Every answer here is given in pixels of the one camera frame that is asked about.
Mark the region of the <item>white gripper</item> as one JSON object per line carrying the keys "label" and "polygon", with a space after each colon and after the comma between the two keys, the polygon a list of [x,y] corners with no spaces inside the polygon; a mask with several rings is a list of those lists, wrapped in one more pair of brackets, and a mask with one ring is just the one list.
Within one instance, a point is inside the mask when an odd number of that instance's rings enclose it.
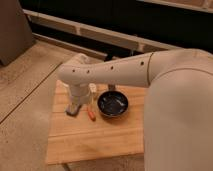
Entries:
{"label": "white gripper", "polygon": [[74,105],[83,105],[90,102],[91,91],[88,84],[70,85],[70,100]]}

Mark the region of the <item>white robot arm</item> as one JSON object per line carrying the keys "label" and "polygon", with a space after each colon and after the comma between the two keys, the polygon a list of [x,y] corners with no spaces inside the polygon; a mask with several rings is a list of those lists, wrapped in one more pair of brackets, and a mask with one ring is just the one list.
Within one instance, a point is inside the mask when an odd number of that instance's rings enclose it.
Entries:
{"label": "white robot arm", "polygon": [[146,87],[145,171],[213,171],[212,53],[174,49],[97,64],[80,53],[59,79],[79,104],[91,83]]}

